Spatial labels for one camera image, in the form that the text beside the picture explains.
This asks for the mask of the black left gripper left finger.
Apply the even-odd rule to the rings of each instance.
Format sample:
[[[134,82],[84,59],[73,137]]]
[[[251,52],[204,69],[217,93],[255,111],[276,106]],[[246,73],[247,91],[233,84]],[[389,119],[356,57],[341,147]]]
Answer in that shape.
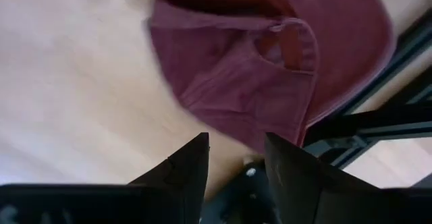
[[[209,134],[201,132],[130,184],[168,192],[179,204],[178,222],[199,223],[209,172],[209,150]]]

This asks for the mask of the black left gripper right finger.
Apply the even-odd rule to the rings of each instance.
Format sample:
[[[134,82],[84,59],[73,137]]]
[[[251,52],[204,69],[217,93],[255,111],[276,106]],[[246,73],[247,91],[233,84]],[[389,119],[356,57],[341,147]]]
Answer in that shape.
[[[265,166],[282,223],[372,223],[379,188],[285,141],[265,138]]]

